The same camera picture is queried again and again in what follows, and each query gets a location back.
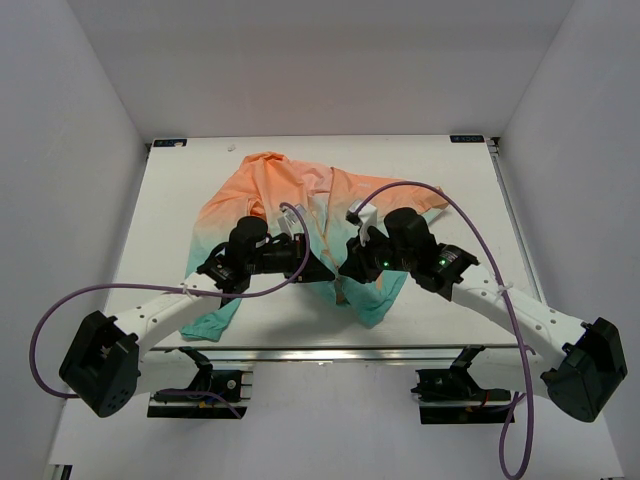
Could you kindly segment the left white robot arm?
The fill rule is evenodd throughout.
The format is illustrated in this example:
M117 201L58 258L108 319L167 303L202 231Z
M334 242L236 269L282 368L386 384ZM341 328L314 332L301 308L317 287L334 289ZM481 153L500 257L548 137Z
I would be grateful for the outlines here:
M306 231L271 236L263 219L243 217L177 290L115 316L96 311L85 317L60 367L61 379L101 418L143 393L233 400L226 381L215 378L210 360L197 350L154 348L244 294L252 276L261 274L281 274L291 283L335 277L311 252Z

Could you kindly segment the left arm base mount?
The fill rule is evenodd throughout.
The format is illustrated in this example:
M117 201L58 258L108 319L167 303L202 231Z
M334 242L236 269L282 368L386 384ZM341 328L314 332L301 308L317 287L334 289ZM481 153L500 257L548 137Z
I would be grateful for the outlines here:
M253 372L239 364L214 364L191 347L151 351L138 384L150 395L149 418L242 419L251 399Z

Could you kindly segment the orange and teal jacket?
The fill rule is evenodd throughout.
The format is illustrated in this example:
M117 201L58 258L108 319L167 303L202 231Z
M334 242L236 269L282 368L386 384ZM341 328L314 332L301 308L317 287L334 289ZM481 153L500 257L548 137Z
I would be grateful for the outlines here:
M346 242L357 236L346 221L354 202L364 200L378 188L400 181L393 178L349 173L337 167L290 160L275 152L245 157L238 170L205 203L193 227L185 276L204 263L214 247L227 241L232 227L244 216L265 220L269 232L281 232L278 219L282 202L289 203L303 215L309 230L312 253L334 274L330 282L306 285L311 292L332 305L333 310L355 314L359 323L372 328L383 321L406 279L406 273L384 272L369 284L337 276L347 256ZM428 223L448 206L439 195L419 187L396 187L377 195L367 206L378 210L376 227L386 234L382 218L391 211L409 207ZM198 318L181 329L183 337L218 341L231 323L242 300L231 300L214 313Z

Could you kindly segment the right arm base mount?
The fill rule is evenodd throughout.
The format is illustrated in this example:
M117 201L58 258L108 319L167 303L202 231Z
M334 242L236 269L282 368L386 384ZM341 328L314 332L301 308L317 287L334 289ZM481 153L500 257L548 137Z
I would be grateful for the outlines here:
M451 369L417 370L411 394L422 425L501 424L514 400L509 390L482 389Z

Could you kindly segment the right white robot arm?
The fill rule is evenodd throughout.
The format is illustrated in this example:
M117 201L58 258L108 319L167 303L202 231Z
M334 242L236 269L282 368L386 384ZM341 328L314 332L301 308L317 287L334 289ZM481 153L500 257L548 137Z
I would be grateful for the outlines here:
M551 400L570 417L593 422L627 375L618 329L604 318L592 323L554 310L497 282L478 259L458 246L439 243L427 222L403 207L384 218L354 202L346 213L357 226L339 269L360 283L386 272L405 272L424 290L474 311L513 335L527 348L465 347L449 368L458 398L484 390L524 391Z

